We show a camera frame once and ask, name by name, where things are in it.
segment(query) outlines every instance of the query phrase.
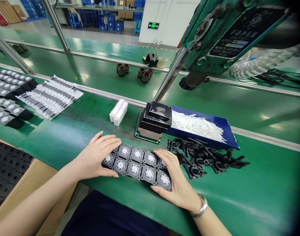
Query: hand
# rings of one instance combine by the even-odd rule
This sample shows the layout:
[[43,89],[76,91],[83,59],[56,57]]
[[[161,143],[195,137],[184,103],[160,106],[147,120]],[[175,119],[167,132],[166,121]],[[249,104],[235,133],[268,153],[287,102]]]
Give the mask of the hand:
[[160,186],[151,186],[152,190],[174,205],[197,214],[202,207],[202,200],[185,178],[177,156],[164,149],[154,152],[166,163],[172,180],[172,192]]
[[113,149],[121,144],[115,135],[100,137],[103,131],[93,137],[88,146],[68,165],[66,168],[71,171],[77,181],[90,179],[98,176],[113,176],[118,178],[118,174],[110,169],[101,166],[104,158]]

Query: exit sign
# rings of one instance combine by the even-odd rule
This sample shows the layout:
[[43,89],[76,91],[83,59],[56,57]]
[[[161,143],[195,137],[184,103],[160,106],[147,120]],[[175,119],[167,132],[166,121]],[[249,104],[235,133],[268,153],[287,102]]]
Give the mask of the exit sign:
[[148,29],[155,29],[155,30],[157,30],[158,27],[159,27],[159,23],[149,22],[149,24],[148,24]]

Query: swirl pattern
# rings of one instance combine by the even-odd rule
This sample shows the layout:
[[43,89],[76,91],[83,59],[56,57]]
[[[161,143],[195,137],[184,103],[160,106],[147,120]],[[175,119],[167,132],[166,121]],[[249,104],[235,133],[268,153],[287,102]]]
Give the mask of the swirl pattern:
[[129,171],[132,175],[138,175],[139,174],[139,166],[136,164],[131,164]]
[[170,184],[170,178],[167,176],[167,174],[161,173],[159,180],[163,186],[168,186]]
[[128,147],[122,147],[120,149],[120,153],[123,155],[123,156],[127,156],[129,154],[129,148]]
[[116,169],[118,171],[123,171],[125,169],[125,166],[126,166],[126,164],[125,164],[125,162],[123,160],[118,160],[116,162]]
[[141,151],[138,149],[134,150],[133,155],[136,159],[140,159],[142,157]]
[[153,180],[154,178],[153,170],[150,168],[144,169],[143,175],[146,177],[147,180]]
[[154,155],[152,153],[148,153],[146,155],[146,159],[149,163],[154,163],[154,161],[156,160],[156,158],[154,157]]
[[108,163],[111,163],[112,160],[113,160],[112,155],[108,154],[107,157],[105,157],[104,162],[108,164]]
[[160,159],[160,164],[161,164],[161,166],[162,166],[163,168],[166,169],[166,164],[165,164],[165,162],[164,162],[162,159]]

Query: dark blue clothing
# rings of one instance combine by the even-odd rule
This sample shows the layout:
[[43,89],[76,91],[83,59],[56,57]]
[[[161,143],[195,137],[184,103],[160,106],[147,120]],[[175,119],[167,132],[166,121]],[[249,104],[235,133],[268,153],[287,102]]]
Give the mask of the dark blue clothing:
[[93,191],[80,203],[61,236],[168,236],[163,225]]

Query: bracelet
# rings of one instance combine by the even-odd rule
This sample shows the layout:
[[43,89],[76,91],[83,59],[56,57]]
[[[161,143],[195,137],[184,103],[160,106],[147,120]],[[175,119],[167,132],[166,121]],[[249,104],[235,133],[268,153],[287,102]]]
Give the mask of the bracelet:
[[199,210],[199,212],[197,213],[197,214],[192,214],[191,213],[191,216],[192,217],[199,217],[199,216],[201,216],[202,214],[204,214],[205,212],[206,212],[206,210],[207,210],[207,207],[208,207],[208,201],[207,201],[207,199],[204,197],[204,196],[202,196],[202,201],[203,201],[203,205],[202,205],[202,207],[200,208],[200,210]]

